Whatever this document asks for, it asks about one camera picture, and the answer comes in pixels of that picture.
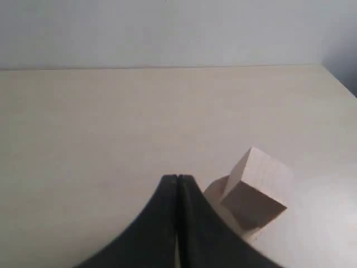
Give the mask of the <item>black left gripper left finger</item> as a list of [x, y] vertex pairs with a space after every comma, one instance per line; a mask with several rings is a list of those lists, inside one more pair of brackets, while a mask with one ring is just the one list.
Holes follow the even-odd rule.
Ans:
[[77, 267], [175, 267], [177, 175], [164, 175], [135, 220]]

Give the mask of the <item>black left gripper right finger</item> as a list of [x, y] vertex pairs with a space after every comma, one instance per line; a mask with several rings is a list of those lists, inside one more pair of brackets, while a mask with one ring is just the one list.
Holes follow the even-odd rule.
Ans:
[[181, 267], [280, 267], [226, 225], [191, 175], [178, 176], [176, 217]]

